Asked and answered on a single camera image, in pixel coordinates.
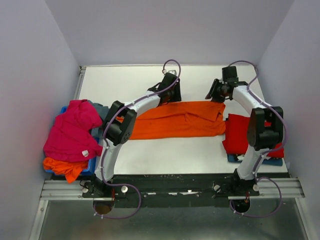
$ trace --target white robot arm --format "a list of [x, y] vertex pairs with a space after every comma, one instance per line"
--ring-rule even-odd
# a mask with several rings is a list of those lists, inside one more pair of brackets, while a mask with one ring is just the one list
[[[206, 99], [218, 103], [224, 102], [226, 98], [236, 100], [250, 114], [247, 131], [249, 145], [236, 171], [240, 180], [253, 180], [263, 162], [260, 160], [261, 155], [269, 149], [274, 149], [276, 144], [283, 140], [283, 124], [270, 109], [283, 117], [282, 108], [262, 104], [264, 101], [256, 95], [252, 96], [247, 86], [247, 82], [238, 80], [236, 67], [227, 66], [222, 68], [222, 79], [214, 80], [206, 96]], [[265, 126], [265, 122], [269, 122], [270, 126]]]
[[[106, 154], [102, 154], [99, 158], [98, 166], [101, 165], [103, 161], [103, 173], [106, 181], [109, 181], [114, 176], [114, 169], [119, 151], [124, 143], [126, 143], [134, 129], [135, 121], [138, 116], [145, 113], [146, 111], [156, 108], [160, 105], [167, 104], [170, 102], [180, 102], [181, 92], [180, 92], [180, 79], [177, 80], [177, 76], [172, 73], [165, 73], [162, 82], [159, 82], [155, 86], [149, 88], [144, 96], [132, 101], [121, 103], [115, 101], [104, 122], [102, 128], [105, 129], [107, 124], [111, 121], [111, 118], [116, 114], [116, 112], [123, 106], [129, 106], [121, 112], [118, 117], [122, 117], [123, 121], [114, 120], [107, 130], [106, 139], [108, 141], [108, 149]], [[101, 170], [98, 167], [95, 171], [97, 178], [102, 180]]]

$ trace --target gray wall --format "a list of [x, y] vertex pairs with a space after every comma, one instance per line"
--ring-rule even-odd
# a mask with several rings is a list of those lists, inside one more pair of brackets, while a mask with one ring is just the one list
[[320, 226], [319, 9], [319, 0], [296, 0], [259, 63], [265, 99], [284, 109], [289, 129], [285, 158], [290, 172], [301, 180], [316, 226]]
[[258, 61], [293, 0], [46, 0], [81, 65]]
[[25, 240], [44, 181], [42, 147], [79, 67], [43, 0], [1, 1], [0, 32], [0, 239]]

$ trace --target metal floor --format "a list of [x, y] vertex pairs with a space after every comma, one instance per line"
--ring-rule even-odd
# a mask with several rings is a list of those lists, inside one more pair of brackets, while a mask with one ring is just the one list
[[[275, 199], [254, 199], [249, 213], [272, 211]], [[125, 215], [132, 209], [114, 209]], [[127, 219], [94, 216], [91, 201], [50, 201], [41, 240], [307, 240], [296, 201], [285, 199], [268, 218], [247, 218], [229, 208], [142, 208]]]

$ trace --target pile of clothes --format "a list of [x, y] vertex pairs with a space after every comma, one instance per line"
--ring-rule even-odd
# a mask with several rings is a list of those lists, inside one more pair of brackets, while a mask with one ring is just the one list
[[68, 183], [76, 180], [88, 168], [88, 160], [101, 156], [102, 146], [90, 130], [98, 129], [108, 107], [87, 100], [72, 100], [66, 112], [55, 118], [43, 147], [45, 170], [65, 175]]
[[[228, 119], [225, 121], [225, 140], [222, 142], [224, 149], [227, 153], [229, 162], [240, 163], [240, 158], [246, 153], [248, 148], [247, 131], [249, 126], [249, 117], [229, 114]], [[284, 149], [270, 152], [267, 158], [263, 161], [263, 164], [282, 166], [282, 158], [285, 156]]]

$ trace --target white tag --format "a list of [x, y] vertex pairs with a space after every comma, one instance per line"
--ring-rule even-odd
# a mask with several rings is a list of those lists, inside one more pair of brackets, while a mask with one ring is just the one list
[[82, 155], [83, 155], [84, 157], [88, 157], [88, 156], [89, 156], [88, 150], [82, 151]]

